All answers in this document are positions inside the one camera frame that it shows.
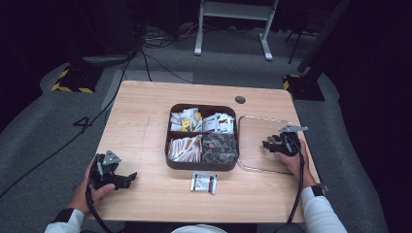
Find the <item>pile of brown white sticks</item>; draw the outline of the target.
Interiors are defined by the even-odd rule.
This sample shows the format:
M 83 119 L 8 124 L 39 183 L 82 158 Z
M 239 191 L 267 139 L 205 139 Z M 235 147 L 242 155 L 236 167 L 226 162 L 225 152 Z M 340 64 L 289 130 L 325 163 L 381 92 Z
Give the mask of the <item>pile of brown white sticks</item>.
M 201 135 L 173 139 L 167 157 L 174 162 L 200 162 L 202 154 Z

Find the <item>person's left hand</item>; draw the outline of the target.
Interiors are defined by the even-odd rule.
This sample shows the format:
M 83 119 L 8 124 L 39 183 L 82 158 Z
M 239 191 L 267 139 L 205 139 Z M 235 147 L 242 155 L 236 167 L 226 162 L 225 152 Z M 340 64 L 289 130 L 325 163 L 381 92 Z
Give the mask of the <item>person's left hand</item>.
M 83 180 L 77 186 L 74 195 L 72 196 L 70 202 L 67 204 L 67 208 L 79 210 L 83 214 L 89 213 L 89 207 L 86 202 L 86 186 L 88 181 L 89 170 L 92 164 L 93 161 L 90 161 L 87 165 Z M 107 194 L 109 194 L 114 189 L 115 186 L 112 183 L 108 183 L 98 189 L 94 189 L 93 187 L 91 187 L 91 200 L 94 204 L 97 204 L 101 199 L 103 199 Z

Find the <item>black yellow striped stand base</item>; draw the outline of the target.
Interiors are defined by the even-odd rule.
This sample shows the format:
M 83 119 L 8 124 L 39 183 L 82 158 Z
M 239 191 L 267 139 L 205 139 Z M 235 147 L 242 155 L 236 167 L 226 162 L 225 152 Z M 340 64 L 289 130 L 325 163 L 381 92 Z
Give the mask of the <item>black yellow striped stand base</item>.
M 319 85 L 309 82 L 305 76 L 285 75 L 283 77 L 283 86 L 293 100 L 325 100 Z
M 67 65 L 51 90 L 94 93 L 102 73 L 102 67 L 87 66 L 84 69 L 80 69 Z

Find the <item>dark slanted metal pole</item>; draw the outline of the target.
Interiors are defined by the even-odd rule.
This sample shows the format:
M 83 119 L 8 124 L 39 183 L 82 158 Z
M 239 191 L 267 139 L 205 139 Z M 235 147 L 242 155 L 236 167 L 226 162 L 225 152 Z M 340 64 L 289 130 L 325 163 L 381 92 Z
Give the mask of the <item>dark slanted metal pole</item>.
M 351 0 L 339 0 L 332 10 L 318 9 L 314 11 L 314 16 L 319 17 L 318 23 L 321 23 L 318 27 L 320 32 L 313 46 L 299 63 L 297 67 L 299 73 L 304 73 L 306 69 L 313 71 L 315 68 L 320 67 L 327 53 L 327 38 L 331 35 L 333 28 L 342 18 L 350 3 Z

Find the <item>person's right hand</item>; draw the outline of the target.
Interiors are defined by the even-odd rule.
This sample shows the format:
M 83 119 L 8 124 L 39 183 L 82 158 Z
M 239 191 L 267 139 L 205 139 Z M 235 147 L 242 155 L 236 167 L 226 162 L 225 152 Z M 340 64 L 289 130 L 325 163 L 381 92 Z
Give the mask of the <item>person's right hand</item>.
M 308 186 L 313 186 L 316 185 L 316 181 L 314 177 L 312 176 L 310 169 L 309 169 L 309 158 L 306 150 L 306 144 L 304 141 L 300 140 L 300 147 L 301 147 L 301 154 L 303 155 L 302 161 L 304 162 L 304 167 L 303 167 L 303 180 L 302 180 L 302 187 L 306 188 Z M 299 155 L 295 156 L 287 156 L 284 155 L 280 152 L 275 152 L 275 156 L 285 163 L 290 170 L 290 172 L 293 174 L 293 176 L 296 178 L 296 180 L 299 182 L 300 181 L 300 157 Z

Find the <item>white metal stand frame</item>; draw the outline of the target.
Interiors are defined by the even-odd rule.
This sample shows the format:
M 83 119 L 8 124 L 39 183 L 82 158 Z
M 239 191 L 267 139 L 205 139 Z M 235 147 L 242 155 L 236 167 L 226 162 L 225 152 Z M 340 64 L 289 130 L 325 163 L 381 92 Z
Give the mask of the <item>white metal stand frame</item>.
M 267 61 L 271 61 L 273 59 L 273 55 L 268 45 L 267 37 L 276 14 L 278 2 L 279 0 L 272 0 L 270 6 L 257 6 L 200 0 L 198 10 L 198 29 L 193 53 L 196 56 L 199 56 L 202 53 L 203 21 L 205 17 L 259 20 L 265 22 L 265 28 L 262 33 L 258 34 L 258 39 L 260 41 L 265 59 Z

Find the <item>pile of white red packets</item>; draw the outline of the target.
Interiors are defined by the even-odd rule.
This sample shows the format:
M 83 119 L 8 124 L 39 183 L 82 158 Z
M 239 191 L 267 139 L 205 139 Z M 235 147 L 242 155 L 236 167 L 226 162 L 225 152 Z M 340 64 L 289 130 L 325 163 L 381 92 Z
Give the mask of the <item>pile of white red packets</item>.
M 203 119 L 202 130 L 204 133 L 234 133 L 234 118 L 225 113 L 215 113 Z

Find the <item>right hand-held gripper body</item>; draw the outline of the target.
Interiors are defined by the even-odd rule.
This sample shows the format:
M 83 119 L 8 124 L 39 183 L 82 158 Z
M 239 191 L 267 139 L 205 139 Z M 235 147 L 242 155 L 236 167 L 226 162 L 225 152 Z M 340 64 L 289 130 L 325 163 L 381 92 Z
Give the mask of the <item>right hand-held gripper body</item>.
M 279 129 L 281 140 L 278 140 L 279 143 L 275 144 L 278 146 L 278 152 L 281 152 L 287 156 L 295 156 L 301 150 L 299 143 L 299 138 L 297 135 L 298 131 L 306 131 L 307 126 L 297 126 L 288 124 Z

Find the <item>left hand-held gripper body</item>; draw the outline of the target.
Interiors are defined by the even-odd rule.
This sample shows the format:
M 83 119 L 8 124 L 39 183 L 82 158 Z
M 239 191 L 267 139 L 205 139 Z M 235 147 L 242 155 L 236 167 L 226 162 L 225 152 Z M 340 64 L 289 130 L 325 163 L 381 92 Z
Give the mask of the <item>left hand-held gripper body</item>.
M 123 187 L 128 182 L 128 176 L 116 175 L 115 171 L 120 165 L 121 159 L 111 150 L 105 153 L 97 153 L 94 156 L 93 164 L 90 168 L 89 178 L 95 189 L 98 189 L 108 183 L 115 186 L 115 190 Z

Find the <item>clear lid with metal rim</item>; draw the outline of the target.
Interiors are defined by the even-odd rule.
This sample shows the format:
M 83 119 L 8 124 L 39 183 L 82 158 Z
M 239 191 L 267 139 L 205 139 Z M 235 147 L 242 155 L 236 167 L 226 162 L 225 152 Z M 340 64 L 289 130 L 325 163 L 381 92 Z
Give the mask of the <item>clear lid with metal rim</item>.
M 286 165 L 262 145 L 267 137 L 280 134 L 279 129 L 290 121 L 263 116 L 241 116 L 238 120 L 238 165 L 251 172 L 290 175 Z

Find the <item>dark divided square box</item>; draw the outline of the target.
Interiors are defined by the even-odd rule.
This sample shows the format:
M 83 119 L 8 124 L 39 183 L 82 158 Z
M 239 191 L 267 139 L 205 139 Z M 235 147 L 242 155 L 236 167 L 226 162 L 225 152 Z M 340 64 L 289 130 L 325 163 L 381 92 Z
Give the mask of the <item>dark divided square box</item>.
M 172 113 L 179 113 L 185 109 L 197 108 L 198 111 L 202 114 L 203 119 L 205 117 L 212 116 L 215 113 L 225 113 L 234 118 L 234 135 L 237 140 L 237 149 L 238 149 L 238 158 L 239 158 L 239 145 L 238 145 L 238 135 L 237 135 L 237 124 L 236 124 L 236 114 L 235 112 L 227 107 L 227 106 L 211 106 L 211 105 L 194 105 L 194 104 L 176 104 L 170 109 L 170 116 Z M 168 123 L 168 129 L 166 134 L 166 141 L 165 141 L 165 157 L 166 163 L 169 167 L 178 170 L 203 170 L 203 171 L 230 171 L 234 168 L 237 160 L 234 163 L 208 163 L 202 161 L 202 154 L 201 154 L 201 161 L 200 162 L 174 162 L 167 157 L 167 152 L 169 148 L 169 144 L 173 139 L 180 139 L 185 137 L 194 137 L 196 135 L 203 136 L 203 130 L 201 132 L 175 132 L 170 130 L 171 123 Z

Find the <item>white red striped packet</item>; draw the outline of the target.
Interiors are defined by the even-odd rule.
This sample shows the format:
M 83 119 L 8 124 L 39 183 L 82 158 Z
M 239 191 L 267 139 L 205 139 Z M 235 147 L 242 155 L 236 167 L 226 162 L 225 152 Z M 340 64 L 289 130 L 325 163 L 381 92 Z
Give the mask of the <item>white red striped packet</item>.
M 194 172 L 191 177 L 190 190 L 216 193 L 218 177 L 214 174 Z

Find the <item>pile of white yellow packets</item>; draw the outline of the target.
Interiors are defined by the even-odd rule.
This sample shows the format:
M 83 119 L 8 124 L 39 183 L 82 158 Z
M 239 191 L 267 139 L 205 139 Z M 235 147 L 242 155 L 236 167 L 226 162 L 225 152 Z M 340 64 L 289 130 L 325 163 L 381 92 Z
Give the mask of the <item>pile of white yellow packets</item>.
M 169 122 L 170 130 L 175 132 L 201 132 L 203 128 L 203 117 L 197 108 L 172 113 Z

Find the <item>pile of dark packets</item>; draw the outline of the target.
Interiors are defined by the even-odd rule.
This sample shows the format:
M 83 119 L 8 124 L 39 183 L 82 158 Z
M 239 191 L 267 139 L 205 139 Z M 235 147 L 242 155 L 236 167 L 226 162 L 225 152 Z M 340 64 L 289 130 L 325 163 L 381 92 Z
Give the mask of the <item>pile of dark packets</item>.
M 210 133 L 202 136 L 202 161 L 208 163 L 234 163 L 238 158 L 234 134 Z

